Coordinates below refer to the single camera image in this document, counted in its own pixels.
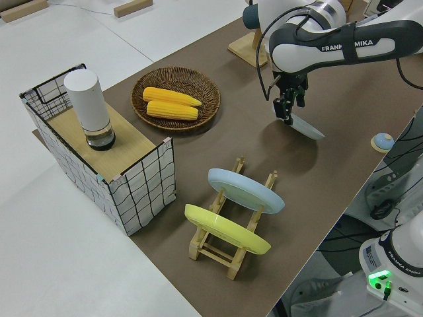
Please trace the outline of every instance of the corn cob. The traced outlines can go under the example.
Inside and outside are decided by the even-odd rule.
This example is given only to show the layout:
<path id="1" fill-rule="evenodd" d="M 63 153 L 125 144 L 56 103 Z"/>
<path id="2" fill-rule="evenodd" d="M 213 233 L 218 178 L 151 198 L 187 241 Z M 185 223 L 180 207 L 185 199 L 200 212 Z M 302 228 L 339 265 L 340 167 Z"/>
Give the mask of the corn cob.
<path id="1" fill-rule="evenodd" d="M 184 106 L 197 107 L 201 106 L 201 101 L 169 89 L 161 89 L 156 87 L 145 87 L 143 91 L 143 99 L 146 102 L 152 100 L 162 100 L 172 102 L 174 104 L 183 104 Z"/>
<path id="2" fill-rule="evenodd" d="M 198 118 L 198 109 L 161 100 L 152 100 L 147 104 L 147 114 L 156 118 L 194 121 Z"/>

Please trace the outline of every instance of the woven plate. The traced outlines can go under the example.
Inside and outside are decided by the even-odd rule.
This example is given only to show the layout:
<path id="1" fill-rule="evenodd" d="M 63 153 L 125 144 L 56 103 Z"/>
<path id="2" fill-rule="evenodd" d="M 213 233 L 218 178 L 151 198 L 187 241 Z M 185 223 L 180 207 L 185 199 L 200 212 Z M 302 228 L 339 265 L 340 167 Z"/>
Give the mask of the woven plate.
<path id="1" fill-rule="evenodd" d="M 197 107 L 195 121 L 154 118 L 147 114 L 147 103 L 143 100 L 146 87 L 157 87 L 188 94 L 202 102 Z M 159 68 L 141 77 L 132 89 L 132 107 L 147 123 L 169 131 L 190 131 L 210 121 L 219 110 L 220 92 L 215 83 L 193 69 L 185 67 Z"/>

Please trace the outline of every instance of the black wire grid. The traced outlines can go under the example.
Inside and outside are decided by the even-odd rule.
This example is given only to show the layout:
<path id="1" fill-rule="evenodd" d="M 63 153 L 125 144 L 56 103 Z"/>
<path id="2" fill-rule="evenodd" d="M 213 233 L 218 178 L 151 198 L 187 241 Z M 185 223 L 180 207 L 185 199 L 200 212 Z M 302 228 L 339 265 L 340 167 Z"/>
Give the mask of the black wire grid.
<path id="1" fill-rule="evenodd" d="M 82 68 L 86 68 L 84 64 L 71 68 L 20 94 L 20 98 L 67 177 L 129 236 L 176 199 L 173 140 L 164 140 L 120 177 L 106 182 L 48 123 L 72 107 L 63 82 L 70 71 Z"/>

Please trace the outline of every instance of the brown tabletop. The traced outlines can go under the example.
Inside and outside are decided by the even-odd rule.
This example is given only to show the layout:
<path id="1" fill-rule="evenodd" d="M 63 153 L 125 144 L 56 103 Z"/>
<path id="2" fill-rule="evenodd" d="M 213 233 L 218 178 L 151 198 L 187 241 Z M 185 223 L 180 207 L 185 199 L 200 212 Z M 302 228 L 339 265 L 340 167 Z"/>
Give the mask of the brown tabletop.
<path id="1" fill-rule="evenodd" d="M 354 2 L 356 20 L 364 7 Z M 383 158 L 370 139 L 379 132 L 398 137 L 423 99 L 401 80 L 395 61 L 318 69 L 309 74 L 306 107 L 294 109 L 326 135 L 313 141 L 275 118 L 255 68 L 227 49 L 247 32 L 236 20 L 104 92 L 106 101 L 155 144 L 174 138 L 177 199 L 131 238 L 202 316 L 265 316 Z M 207 131 L 167 133 L 132 110 L 135 82 L 153 69 L 175 65 L 202 72 L 220 89 L 221 108 Z M 411 81 L 422 83 L 421 55 L 404 58 L 402 65 Z M 262 72 L 271 83 L 269 66 Z M 271 100 L 277 94 L 274 89 Z M 262 216 L 256 233 L 272 248 L 263 256 L 247 254 L 231 281 L 225 266 L 203 255 L 198 261 L 188 257 L 196 227 L 184 217 L 184 205 L 208 208 L 215 197 L 208 170 L 231 169 L 240 155 L 246 159 L 243 174 L 258 182 L 278 171 L 274 191 L 286 207 Z M 245 225 L 250 211 L 228 202 L 221 215 Z"/>

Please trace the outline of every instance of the franka emika robot arm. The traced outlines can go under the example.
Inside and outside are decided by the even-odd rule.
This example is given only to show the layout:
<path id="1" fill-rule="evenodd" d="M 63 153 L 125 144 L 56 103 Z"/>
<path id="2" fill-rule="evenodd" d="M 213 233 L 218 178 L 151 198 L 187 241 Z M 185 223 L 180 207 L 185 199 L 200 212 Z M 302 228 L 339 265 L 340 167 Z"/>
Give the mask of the franka emika robot arm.
<path id="1" fill-rule="evenodd" d="M 280 89 L 274 110 L 288 125 L 293 125 L 295 101 L 305 105 L 308 72 L 423 52 L 421 0 L 403 0 L 389 11 L 348 24 L 337 0 L 258 0 L 244 10 L 243 20 L 247 28 L 261 28 L 260 44 L 265 40 L 275 80 L 266 92 L 258 69 L 260 84 L 267 100 L 272 86 Z"/>
<path id="2" fill-rule="evenodd" d="M 258 0 L 249 5 L 244 24 L 261 29 L 259 47 L 266 40 L 275 78 L 266 92 L 258 68 L 263 93 L 269 100 L 270 89 L 280 89 L 273 101 L 276 116 L 297 129 L 299 118 L 292 118 L 291 109 L 295 101 L 305 105 L 307 73 L 314 69 L 422 53 L 423 0 L 395 4 L 389 11 L 348 24 L 337 0 Z M 359 255 L 370 293 L 389 297 L 410 316 L 423 317 L 423 211 L 381 238 L 365 241 Z"/>

